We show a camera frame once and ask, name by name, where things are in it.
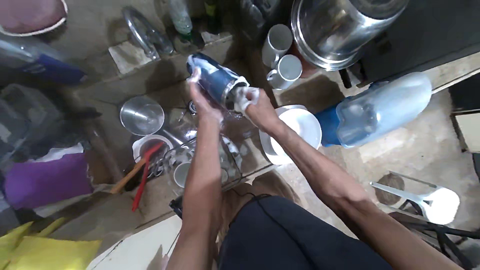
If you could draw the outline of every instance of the dark shorts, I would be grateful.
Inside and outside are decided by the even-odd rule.
[[[240,210],[222,243],[218,268],[392,269],[362,241],[278,196],[255,197]]]

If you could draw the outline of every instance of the purple cloth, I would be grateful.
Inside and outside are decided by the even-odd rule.
[[[4,188],[15,209],[33,209],[92,193],[84,153],[48,162],[16,163],[5,176]]]

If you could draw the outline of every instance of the green bottle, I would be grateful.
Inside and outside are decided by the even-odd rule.
[[[218,11],[217,0],[205,0],[205,11],[207,13],[207,30],[211,34],[218,34],[222,28],[220,12]]]

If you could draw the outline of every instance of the white stool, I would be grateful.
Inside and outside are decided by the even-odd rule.
[[[456,211],[458,210],[458,206],[460,205],[460,198],[454,191],[448,188],[444,188],[442,186],[437,186],[431,183],[427,183],[422,180],[408,177],[406,175],[402,175],[396,172],[390,172],[390,173],[422,183],[422,184],[426,184],[432,188],[435,188],[435,190],[427,194],[417,195],[410,192],[406,192],[404,190],[399,190],[393,187],[382,185],[376,182],[370,182],[370,185],[375,188],[384,190],[386,192],[395,194],[397,196],[403,197],[405,199],[408,199],[417,203],[422,210],[423,220],[440,224],[440,225],[445,225],[453,221],[456,215]],[[409,216],[419,218],[418,215],[413,215],[411,213],[408,213],[396,208],[392,208],[392,209],[395,211],[407,214]]]

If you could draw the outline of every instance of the stainless steel bowl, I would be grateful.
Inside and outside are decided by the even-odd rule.
[[[162,107],[146,96],[129,99],[120,110],[121,124],[135,135],[146,136],[157,132],[164,120]]]

